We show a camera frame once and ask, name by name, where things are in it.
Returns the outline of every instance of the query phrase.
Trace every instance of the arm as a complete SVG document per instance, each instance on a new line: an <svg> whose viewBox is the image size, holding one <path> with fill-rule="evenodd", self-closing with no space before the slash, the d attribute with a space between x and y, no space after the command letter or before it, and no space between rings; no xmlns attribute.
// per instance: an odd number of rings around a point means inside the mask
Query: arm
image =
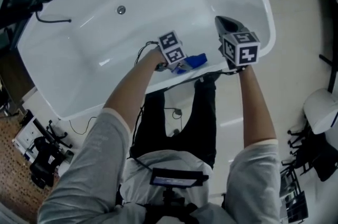
<svg viewBox="0 0 338 224"><path fill-rule="evenodd" d="M112 108L134 129L136 118L156 66L165 61L158 49L151 50L125 76L108 98L104 108Z"/></svg>
<svg viewBox="0 0 338 224"><path fill-rule="evenodd" d="M149 52L120 82L81 151L42 204L38 223L101 223L116 214L112 211L128 151L128 134L161 60L159 51Z"/></svg>
<svg viewBox="0 0 338 224"><path fill-rule="evenodd" d="M244 148L256 142L275 139L270 113L253 68L249 66L239 76L243 101Z"/></svg>
<svg viewBox="0 0 338 224"><path fill-rule="evenodd" d="M251 66L240 73L244 147L230 167L226 210L237 223L279 224L280 174L276 134Z"/></svg>

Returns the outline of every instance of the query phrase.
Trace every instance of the wooden floor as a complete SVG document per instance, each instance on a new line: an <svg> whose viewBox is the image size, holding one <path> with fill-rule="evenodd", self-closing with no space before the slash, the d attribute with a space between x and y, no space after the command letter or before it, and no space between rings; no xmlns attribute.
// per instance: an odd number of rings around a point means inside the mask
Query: wooden floor
<svg viewBox="0 0 338 224"><path fill-rule="evenodd" d="M34 87L17 50L0 58L0 77L11 100L16 105Z"/></svg>
<svg viewBox="0 0 338 224"><path fill-rule="evenodd" d="M31 181L30 162L14 147L19 118L0 119L0 202L29 223L51 189L39 189Z"/></svg>

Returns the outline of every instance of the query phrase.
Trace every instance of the person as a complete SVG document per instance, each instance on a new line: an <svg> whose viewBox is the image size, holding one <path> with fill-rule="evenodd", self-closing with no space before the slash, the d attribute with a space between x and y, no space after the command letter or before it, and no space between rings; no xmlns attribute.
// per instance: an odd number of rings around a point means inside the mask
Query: person
<svg viewBox="0 0 338 224"><path fill-rule="evenodd" d="M147 205L163 205L163 186L150 185L152 173L133 158L126 160L144 94L156 66L158 49L149 51L107 100L83 147L42 204L39 223L144 223ZM231 164L223 207L208 202L209 181L175 189L184 206L194 204L194 223L279 223L279 157L269 111L251 66L239 74L243 103L244 149ZM192 114L181 133L166 137L163 92L145 98L133 157L148 167L202 171L215 163L215 79L195 84ZM119 185L124 205L116 205ZM158 223L182 223L163 216Z"/></svg>

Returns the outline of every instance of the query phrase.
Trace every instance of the white bathtub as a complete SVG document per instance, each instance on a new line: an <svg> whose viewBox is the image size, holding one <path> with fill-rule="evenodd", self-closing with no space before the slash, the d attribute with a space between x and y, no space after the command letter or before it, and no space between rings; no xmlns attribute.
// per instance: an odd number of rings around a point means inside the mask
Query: white bathtub
<svg viewBox="0 0 338 224"><path fill-rule="evenodd" d="M126 7L124 15L116 12L119 5ZM260 56L275 44L269 0L54 0L45 4L40 17L72 22L44 24L32 17L18 49L54 112L71 119L102 107L134 65L138 50L171 30L188 55L205 52L208 64L181 76L156 72L147 92L227 68L217 50L217 15L255 31L261 40Z"/></svg>

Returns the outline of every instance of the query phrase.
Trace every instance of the black strap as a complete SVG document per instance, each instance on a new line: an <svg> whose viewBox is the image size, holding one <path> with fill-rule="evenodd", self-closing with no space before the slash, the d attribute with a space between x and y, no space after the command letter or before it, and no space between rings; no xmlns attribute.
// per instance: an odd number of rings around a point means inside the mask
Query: black strap
<svg viewBox="0 0 338 224"><path fill-rule="evenodd" d="M192 217L190 214L197 209L197 206L193 203L184 206L152 206L146 204L144 206L147 209L146 218L144 224L156 224L161 218L174 217L178 218L181 222L186 224L199 224L199 221Z"/></svg>

